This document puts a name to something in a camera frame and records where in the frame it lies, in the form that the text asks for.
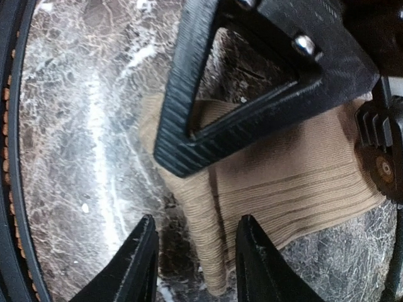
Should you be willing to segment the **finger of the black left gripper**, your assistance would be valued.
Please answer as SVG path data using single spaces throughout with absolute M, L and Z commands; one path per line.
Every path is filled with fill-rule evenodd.
M 191 134 L 191 112 L 217 30 L 233 27 L 292 80 Z M 187 177 L 256 140 L 370 91 L 379 71 L 332 1 L 187 1 L 154 147 L 156 161 Z

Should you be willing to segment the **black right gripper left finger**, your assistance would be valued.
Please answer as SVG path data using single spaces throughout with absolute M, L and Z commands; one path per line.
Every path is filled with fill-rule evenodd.
M 72 301 L 156 300 L 159 236 L 152 215 L 144 215 L 115 256 Z

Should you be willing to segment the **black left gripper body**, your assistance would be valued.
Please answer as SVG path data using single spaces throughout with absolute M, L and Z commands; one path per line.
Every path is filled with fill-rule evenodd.
M 355 114 L 363 165 L 377 189 L 402 204 L 402 93 L 390 83 L 402 77 L 402 1 L 344 4 L 345 26 L 380 72 L 372 100 Z

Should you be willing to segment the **tan brown sock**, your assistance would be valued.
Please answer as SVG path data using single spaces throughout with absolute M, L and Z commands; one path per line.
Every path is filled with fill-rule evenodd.
M 356 153 L 355 100 L 265 138 L 184 179 L 157 171 L 180 203 L 208 292 L 224 294 L 235 267 L 236 226 L 253 215 L 274 245 L 326 301 L 377 298 L 381 264 L 354 260 L 353 223 L 383 196 Z

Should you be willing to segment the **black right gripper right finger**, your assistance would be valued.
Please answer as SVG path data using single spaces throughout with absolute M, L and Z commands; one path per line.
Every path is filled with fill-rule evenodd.
M 236 232 L 237 300 L 248 302 L 322 301 L 285 262 L 252 215 Z

